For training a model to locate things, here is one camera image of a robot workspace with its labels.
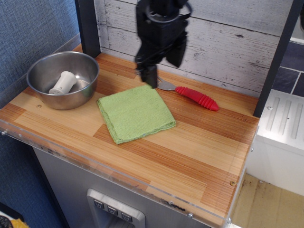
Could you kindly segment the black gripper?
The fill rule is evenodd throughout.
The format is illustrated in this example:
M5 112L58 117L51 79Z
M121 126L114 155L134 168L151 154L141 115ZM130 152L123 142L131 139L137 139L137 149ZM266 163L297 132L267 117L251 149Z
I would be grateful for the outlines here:
M184 57L190 14L180 10L186 0L140 0L136 6L137 35L141 40L135 62L141 80L152 88L158 85L157 64L163 58L180 67Z

